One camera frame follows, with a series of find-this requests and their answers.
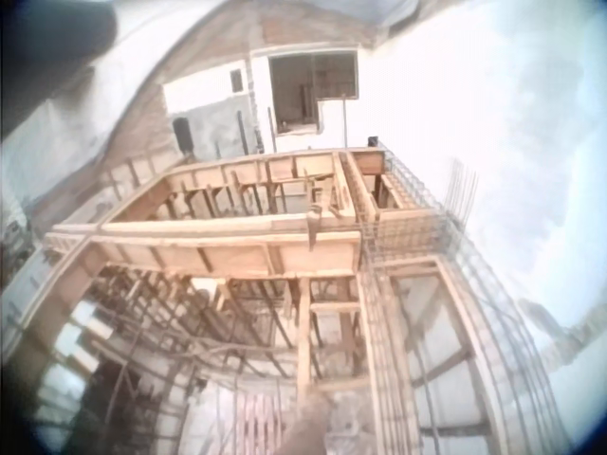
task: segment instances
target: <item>construction site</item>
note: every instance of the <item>construction site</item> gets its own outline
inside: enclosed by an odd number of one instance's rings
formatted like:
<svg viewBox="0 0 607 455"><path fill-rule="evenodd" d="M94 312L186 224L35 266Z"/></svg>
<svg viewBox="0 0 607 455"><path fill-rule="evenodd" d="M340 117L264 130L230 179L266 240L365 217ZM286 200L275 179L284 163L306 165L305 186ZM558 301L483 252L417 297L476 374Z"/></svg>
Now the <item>construction site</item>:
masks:
<svg viewBox="0 0 607 455"><path fill-rule="evenodd" d="M39 196L24 166L27 209L3 192L3 365L36 435L68 454L569 453L549 374L607 313L538 349L467 235L477 174L454 161L439 201L360 121L374 52L409 23L216 3L102 159Z"/></svg>

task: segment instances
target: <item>steel reinforcement cage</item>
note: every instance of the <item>steel reinforcement cage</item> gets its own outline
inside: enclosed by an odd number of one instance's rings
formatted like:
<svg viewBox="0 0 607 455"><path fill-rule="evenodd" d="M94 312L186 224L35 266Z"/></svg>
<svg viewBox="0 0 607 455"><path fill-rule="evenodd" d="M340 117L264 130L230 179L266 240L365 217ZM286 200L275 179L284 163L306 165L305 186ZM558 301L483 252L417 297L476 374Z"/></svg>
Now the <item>steel reinforcement cage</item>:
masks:
<svg viewBox="0 0 607 455"><path fill-rule="evenodd" d="M474 244L457 227L425 188L424 184L392 152L385 149L385 172L392 175L400 190L421 208L433 209L429 217L416 217L397 221L364 222L369 220L363 195L356 185L350 185L352 197L359 214L362 232L362 251L359 279L364 289L364 298L372 320L383 319L388 331L390 314L386 301L385 286L388 277L383 267L391 260L432 255L440 257L449 266L457 293L465 296L466 311L472 321L476 336L482 340L482 356L489 366L490 380L496 390L499 409L504 422L506 446L509 453L567 453L571 444L559 417L549 379L535 343L524 321L516 310L490 266L479 254ZM351 181L352 170L344 160L346 178ZM396 364L399 356L405 356L403 345L396 345L394 333L390 333L380 349L380 355ZM382 402L381 416L388 427L384 446L406 446L408 452L415 451L419 442L409 430L418 425L415 403L411 396L403 396L394 373L379 372L380 389L392 390L398 404ZM391 425L391 414L404 410L407 419L400 426Z"/></svg>

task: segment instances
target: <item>timber frame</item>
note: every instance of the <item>timber frame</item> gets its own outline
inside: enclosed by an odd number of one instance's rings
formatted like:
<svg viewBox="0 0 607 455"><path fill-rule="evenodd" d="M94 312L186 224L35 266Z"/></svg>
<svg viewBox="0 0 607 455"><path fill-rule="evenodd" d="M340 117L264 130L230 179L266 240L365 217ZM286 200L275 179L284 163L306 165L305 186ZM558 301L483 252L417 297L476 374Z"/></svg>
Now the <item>timber frame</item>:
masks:
<svg viewBox="0 0 607 455"><path fill-rule="evenodd" d="M473 246L390 152L250 155L179 163L148 182L133 180L135 192L98 223L56 225L46 235L53 273L11 351L24 387L39 386L57 357L52 346L71 323L98 346L115 333L132 340L133 351L140 345L187 360L193 379L227 388L236 378L241 390L290 385L300 404L314 388L366 390L377 453L420 453L423 436L437 447L441 437L483 436L493 454L561 444L547 378L520 316ZM460 349L411 378L416 327L395 283L421 277L435 277L448 296ZM215 282L215 296L197 287L200 279ZM87 323L71 316L83 299L97 308ZM322 318L339 322L339 341L323 338ZM133 351L120 381L129 365L147 368ZM346 376L325 367L322 360L335 354ZM431 425L421 426L414 391L423 387L430 397L429 384L460 364L478 391L482 421L440 427L431 410ZM532 411L518 399L521 387Z"/></svg>

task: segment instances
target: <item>building under construction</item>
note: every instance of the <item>building under construction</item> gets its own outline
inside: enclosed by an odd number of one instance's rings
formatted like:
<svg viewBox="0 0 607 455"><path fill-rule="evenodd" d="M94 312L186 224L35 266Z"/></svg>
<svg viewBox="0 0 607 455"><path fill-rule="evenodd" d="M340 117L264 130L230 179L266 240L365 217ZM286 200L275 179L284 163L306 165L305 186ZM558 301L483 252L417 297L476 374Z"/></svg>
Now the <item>building under construction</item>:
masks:
<svg viewBox="0 0 607 455"><path fill-rule="evenodd" d="M198 27L101 166L37 206L3 354L38 434L62 453L566 452L533 339L462 220L348 129L375 31L254 4Z"/></svg>

